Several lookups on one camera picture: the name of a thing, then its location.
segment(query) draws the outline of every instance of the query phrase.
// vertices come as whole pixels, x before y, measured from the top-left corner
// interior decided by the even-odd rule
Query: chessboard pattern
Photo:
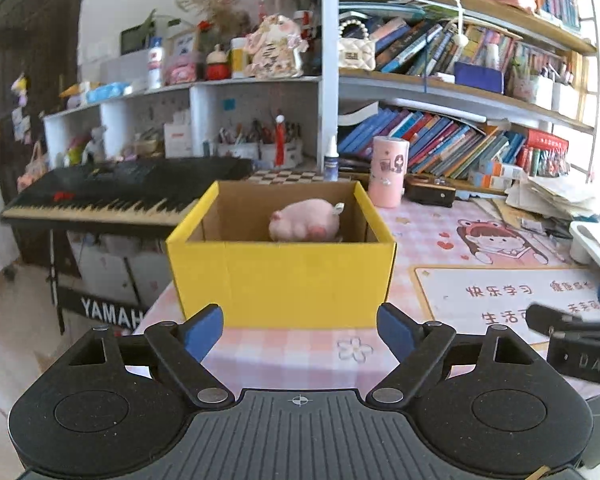
[[[317,171],[273,171],[259,170],[251,175],[248,182],[254,184],[310,184],[311,182],[322,182],[324,177]],[[348,182],[350,178],[340,177],[341,182]]]

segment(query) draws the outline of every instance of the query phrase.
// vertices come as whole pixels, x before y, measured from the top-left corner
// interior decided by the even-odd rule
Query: paper stack
[[[564,220],[590,218],[600,213],[600,189],[573,175],[529,177],[511,188],[507,205]]]

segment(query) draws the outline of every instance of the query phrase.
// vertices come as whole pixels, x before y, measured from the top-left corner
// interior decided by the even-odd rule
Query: keyboard
[[[143,159],[45,174],[0,215],[17,228],[166,238],[216,180],[241,180],[250,160]]]

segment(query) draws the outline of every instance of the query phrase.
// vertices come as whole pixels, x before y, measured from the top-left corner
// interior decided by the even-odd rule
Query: wooden shelf
[[[340,69],[340,99],[408,99],[435,104],[485,116],[490,120],[509,120],[526,124],[547,121],[593,135],[594,128],[551,110],[518,99],[471,86],[445,83],[437,79],[401,74]]]
[[[367,187],[369,185],[369,174],[368,173],[357,173],[357,172],[353,172],[353,171],[341,171],[339,173],[339,176],[357,180],[360,182],[360,184],[362,184],[362,186],[365,189],[367,189]],[[455,187],[459,191],[468,191],[471,193],[483,193],[483,194],[491,194],[491,195],[499,195],[499,196],[507,195],[504,191],[499,191],[497,189],[488,189],[486,187],[472,186],[466,180],[458,180],[455,178],[446,178],[445,181],[449,186]]]
[[[453,0],[423,0],[455,7]],[[543,40],[563,50],[574,50],[586,56],[595,54],[597,49],[588,41],[570,31],[549,23],[533,14],[527,14],[515,7],[500,4],[493,0],[460,0],[467,15],[487,22],[507,27],[520,34]]]

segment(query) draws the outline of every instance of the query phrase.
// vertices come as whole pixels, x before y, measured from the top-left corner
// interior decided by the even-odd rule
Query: cartoon girl illustration
[[[404,156],[396,155],[395,160],[394,160],[394,168],[392,169],[392,171],[395,171],[395,173],[402,173],[403,166],[404,166]]]
[[[469,247],[471,254],[484,264],[500,263],[510,267],[516,263],[524,266],[537,263],[546,265],[549,262],[549,259],[519,232],[503,223],[459,220],[458,224],[458,234]]]

